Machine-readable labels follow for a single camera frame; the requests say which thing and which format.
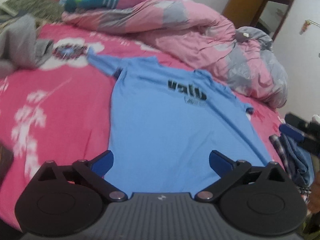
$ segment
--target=t-shirt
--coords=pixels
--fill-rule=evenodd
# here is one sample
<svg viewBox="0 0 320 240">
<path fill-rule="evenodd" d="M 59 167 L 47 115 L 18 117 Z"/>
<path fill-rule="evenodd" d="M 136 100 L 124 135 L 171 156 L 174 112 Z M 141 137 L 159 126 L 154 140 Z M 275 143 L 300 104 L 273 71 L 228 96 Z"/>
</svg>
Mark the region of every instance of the t-shirt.
<svg viewBox="0 0 320 240">
<path fill-rule="evenodd" d="M 118 58 L 88 52 L 90 64 L 117 78 L 111 99 L 105 179 L 134 192 L 190 192 L 220 177 L 209 165 L 217 150 L 265 166 L 271 157 L 246 116 L 252 111 L 204 70 L 159 64 L 156 57 Z"/>
</svg>

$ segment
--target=person's hand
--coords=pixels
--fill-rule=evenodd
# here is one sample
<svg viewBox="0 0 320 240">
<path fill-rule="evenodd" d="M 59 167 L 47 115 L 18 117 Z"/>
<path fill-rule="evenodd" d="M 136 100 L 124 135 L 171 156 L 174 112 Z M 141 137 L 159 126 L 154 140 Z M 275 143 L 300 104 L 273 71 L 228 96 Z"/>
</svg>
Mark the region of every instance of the person's hand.
<svg viewBox="0 0 320 240">
<path fill-rule="evenodd" d="M 308 209 L 313 214 L 320 212 L 320 171 L 316 174 L 315 181 L 311 185 Z"/>
</svg>

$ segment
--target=door frame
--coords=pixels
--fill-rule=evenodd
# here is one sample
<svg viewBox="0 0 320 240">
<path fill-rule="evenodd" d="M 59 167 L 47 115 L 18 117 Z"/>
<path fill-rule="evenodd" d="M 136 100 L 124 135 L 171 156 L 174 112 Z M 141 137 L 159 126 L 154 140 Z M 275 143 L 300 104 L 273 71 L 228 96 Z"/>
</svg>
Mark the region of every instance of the door frame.
<svg viewBox="0 0 320 240">
<path fill-rule="evenodd" d="M 278 33 L 279 33 L 279 31 L 280 31 L 281 28 L 282 28 L 282 25 L 284 24 L 285 19 L 286 19 L 287 16 L 288 16 L 288 13 L 289 13 L 292 5 L 293 5 L 294 0 L 263 0 L 263 2 L 262 2 L 262 4 L 260 5 L 260 7 L 259 7 L 259 9 L 258 9 L 258 11 L 257 11 L 257 13 L 256 13 L 256 15 L 255 15 L 254 18 L 253 18 L 250 26 L 252 26 L 252 27 L 255 27 L 255 26 L 256 26 L 256 24 L 257 24 L 258 21 L 259 21 L 259 18 L 260 18 L 260 16 L 261 16 L 261 14 L 263 13 L 264 8 L 266 7 L 266 5 L 267 5 L 267 3 L 268 3 L 269 1 L 271 1 L 271 2 L 277 2 L 277 3 L 282 3 L 282 4 L 288 5 L 288 8 L 287 8 L 284 16 L 282 17 L 282 20 L 281 20 L 281 22 L 280 22 L 277 30 L 275 31 L 275 33 L 274 33 L 273 36 L 272 36 L 272 39 L 275 40 L 276 37 L 277 37 L 277 35 L 278 35 Z"/>
</svg>

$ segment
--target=metal screw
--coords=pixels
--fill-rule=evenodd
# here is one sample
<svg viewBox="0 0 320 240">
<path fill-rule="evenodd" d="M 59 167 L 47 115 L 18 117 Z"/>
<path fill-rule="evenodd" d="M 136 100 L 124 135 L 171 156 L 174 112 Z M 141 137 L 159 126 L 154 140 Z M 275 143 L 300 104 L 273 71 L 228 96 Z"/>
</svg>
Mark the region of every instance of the metal screw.
<svg viewBox="0 0 320 240">
<path fill-rule="evenodd" d="M 210 191 L 201 191 L 197 196 L 203 200 L 209 200 L 213 198 L 213 194 Z"/>
<path fill-rule="evenodd" d="M 109 194 L 109 197 L 112 199 L 120 200 L 120 199 L 124 199 L 125 194 L 121 191 L 113 191 Z"/>
</svg>

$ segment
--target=pink and gray blanket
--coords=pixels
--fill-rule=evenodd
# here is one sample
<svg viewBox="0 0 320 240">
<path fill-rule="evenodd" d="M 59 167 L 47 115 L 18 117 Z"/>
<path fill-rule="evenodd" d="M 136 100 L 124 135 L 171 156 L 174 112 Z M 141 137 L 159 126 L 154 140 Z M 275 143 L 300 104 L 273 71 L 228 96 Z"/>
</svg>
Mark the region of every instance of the pink and gray blanket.
<svg viewBox="0 0 320 240">
<path fill-rule="evenodd" d="M 272 52 L 272 39 L 253 27 L 235 29 L 213 9 L 191 0 L 117 0 L 63 14 L 65 23 L 109 34 L 126 34 L 194 69 L 205 69 L 231 89 L 272 108 L 287 100 L 287 73 Z"/>
</svg>

